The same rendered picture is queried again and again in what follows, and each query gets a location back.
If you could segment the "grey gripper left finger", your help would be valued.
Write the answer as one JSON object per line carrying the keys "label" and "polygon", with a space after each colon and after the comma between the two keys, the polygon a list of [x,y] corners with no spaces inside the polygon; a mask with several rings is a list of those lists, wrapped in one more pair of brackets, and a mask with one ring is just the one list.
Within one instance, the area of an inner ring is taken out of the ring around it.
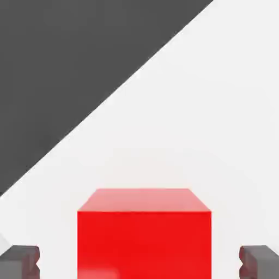
{"label": "grey gripper left finger", "polygon": [[40,279],[40,248],[10,245],[0,233],[0,279]]}

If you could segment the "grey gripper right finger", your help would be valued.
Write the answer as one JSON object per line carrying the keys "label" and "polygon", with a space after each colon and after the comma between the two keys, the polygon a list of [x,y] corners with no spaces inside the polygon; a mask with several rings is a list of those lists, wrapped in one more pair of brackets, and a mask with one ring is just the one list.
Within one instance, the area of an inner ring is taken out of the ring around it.
{"label": "grey gripper right finger", "polygon": [[268,246],[241,246],[239,258],[239,279],[279,279],[279,255]]}

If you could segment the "small red cube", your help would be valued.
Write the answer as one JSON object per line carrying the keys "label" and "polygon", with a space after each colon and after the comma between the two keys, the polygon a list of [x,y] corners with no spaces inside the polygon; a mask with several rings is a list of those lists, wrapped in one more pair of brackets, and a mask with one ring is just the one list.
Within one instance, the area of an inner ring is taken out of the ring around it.
{"label": "small red cube", "polygon": [[189,189],[98,189],[77,212],[77,279],[211,279],[211,211]]}

